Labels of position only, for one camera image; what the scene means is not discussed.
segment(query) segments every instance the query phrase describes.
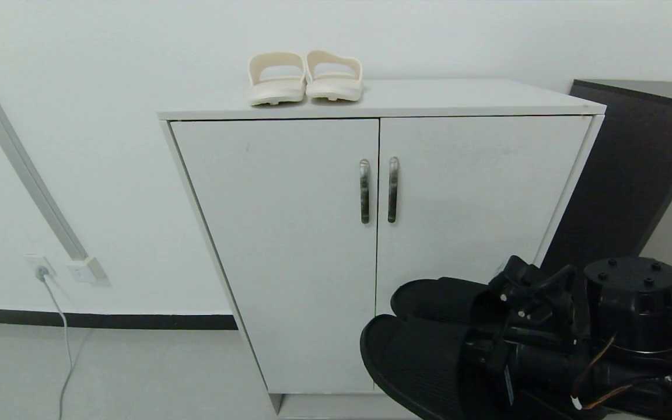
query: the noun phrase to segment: white cabinet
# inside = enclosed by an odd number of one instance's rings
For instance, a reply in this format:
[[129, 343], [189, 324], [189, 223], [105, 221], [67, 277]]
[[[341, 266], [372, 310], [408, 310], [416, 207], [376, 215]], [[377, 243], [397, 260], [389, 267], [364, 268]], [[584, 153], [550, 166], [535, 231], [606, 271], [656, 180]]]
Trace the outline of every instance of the white cabinet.
[[366, 87], [160, 113], [271, 394], [371, 393], [360, 331], [398, 286], [540, 263], [605, 111], [506, 80]]
[[375, 314], [378, 120], [176, 122], [173, 131], [272, 393], [357, 393]]
[[[377, 312], [413, 279], [488, 282], [533, 261], [590, 117], [385, 118], [380, 123]], [[390, 159], [398, 162], [389, 222]]]

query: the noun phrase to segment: cabinet door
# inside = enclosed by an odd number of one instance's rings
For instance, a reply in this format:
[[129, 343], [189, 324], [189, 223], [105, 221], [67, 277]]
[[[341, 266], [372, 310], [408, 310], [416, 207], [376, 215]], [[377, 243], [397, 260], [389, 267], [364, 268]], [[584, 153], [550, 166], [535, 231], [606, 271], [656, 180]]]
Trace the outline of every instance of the cabinet door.
[[377, 312], [390, 313], [390, 296], [414, 279], [485, 284], [512, 254], [533, 261], [590, 118], [383, 119]]
[[378, 131], [377, 120], [173, 123], [270, 393], [373, 390], [359, 336], [375, 313]]

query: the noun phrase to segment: black slipper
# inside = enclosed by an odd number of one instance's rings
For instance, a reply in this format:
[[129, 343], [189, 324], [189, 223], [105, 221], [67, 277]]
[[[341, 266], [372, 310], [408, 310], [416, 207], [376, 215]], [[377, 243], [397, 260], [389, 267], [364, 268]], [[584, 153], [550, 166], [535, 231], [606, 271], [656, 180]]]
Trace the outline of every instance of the black slipper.
[[462, 362], [469, 326], [378, 316], [362, 331], [367, 372], [397, 403], [424, 420], [509, 419], [495, 407], [488, 375]]
[[402, 285], [390, 298], [390, 308], [403, 320], [421, 317], [456, 324], [501, 323], [509, 313], [488, 285], [451, 277]]

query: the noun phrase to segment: black baseboard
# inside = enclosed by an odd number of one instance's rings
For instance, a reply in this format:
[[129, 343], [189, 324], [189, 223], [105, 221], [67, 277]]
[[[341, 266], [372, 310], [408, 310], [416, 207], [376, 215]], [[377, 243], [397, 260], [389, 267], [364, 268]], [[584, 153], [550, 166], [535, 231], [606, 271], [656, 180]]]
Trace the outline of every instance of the black baseboard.
[[[237, 330], [231, 314], [75, 314], [67, 313], [66, 321], [76, 328], [114, 328], [121, 330]], [[0, 324], [43, 325], [60, 327], [58, 313], [13, 311], [0, 309]]]

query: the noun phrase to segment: slipper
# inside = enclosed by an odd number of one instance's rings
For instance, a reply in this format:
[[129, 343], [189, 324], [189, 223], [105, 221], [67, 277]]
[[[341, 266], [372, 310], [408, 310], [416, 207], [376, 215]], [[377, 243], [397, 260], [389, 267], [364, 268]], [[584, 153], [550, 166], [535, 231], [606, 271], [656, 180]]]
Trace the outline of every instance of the slipper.
[[[352, 69], [353, 74], [315, 74], [315, 68], [319, 64], [342, 64]], [[310, 98], [328, 98], [330, 101], [358, 101], [362, 97], [362, 63], [352, 57], [341, 57], [321, 50], [310, 51], [307, 53], [307, 95]]]
[[[298, 103], [305, 97], [305, 62], [293, 52], [265, 52], [254, 55], [248, 62], [250, 90], [248, 103], [257, 104]], [[297, 76], [275, 76], [262, 79], [261, 73], [267, 67], [294, 66], [302, 71]]]
[[469, 330], [382, 314], [362, 330], [362, 361], [387, 396], [424, 420], [515, 418], [489, 393], [491, 377], [461, 356]]
[[408, 282], [390, 298], [390, 308], [404, 321], [412, 317], [460, 324], [504, 322], [509, 308], [488, 285], [440, 277]]

